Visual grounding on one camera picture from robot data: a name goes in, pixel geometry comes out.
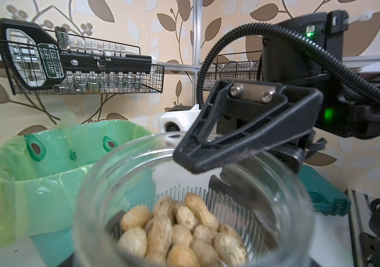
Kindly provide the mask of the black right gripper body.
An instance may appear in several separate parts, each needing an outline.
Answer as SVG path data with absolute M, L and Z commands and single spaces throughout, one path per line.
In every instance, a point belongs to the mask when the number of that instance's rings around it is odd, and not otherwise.
M 216 133 L 225 135 L 236 129 L 245 126 L 248 121 L 236 117 L 223 116 L 219 118 Z M 314 142 L 316 132 L 311 131 L 309 135 L 291 140 L 285 144 L 277 146 L 268 152 L 282 161 L 294 173 L 298 174 L 304 160 L 312 157 L 316 152 L 324 150 L 327 144 L 325 138 L 320 138 Z

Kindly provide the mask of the beige lid jar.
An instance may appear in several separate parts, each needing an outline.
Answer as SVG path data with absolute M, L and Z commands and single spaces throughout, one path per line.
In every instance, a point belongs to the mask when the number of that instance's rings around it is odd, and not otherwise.
M 193 174 L 173 160 L 184 134 L 109 152 L 88 172 L 74 217 L 76 267 L 308 267 L 309 194 L 280 161 Z

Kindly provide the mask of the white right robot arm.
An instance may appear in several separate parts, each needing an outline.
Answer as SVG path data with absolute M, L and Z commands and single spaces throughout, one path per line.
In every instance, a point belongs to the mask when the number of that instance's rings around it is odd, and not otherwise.
M 342 63 L 346 11 L 315 13 L 278 23 L 248 23 L 226 33 L 207 54 L 196 84 L 200 114 L 173 160 L 194 174 L 227 164 L 280 161 L 296 178 L 314 142 L 315 128 L 348 138 L 380 136 L 380 88 Z M 223 79 L 208 98 L 211 64 L 243 37 L 263 40 L 256 80 Z

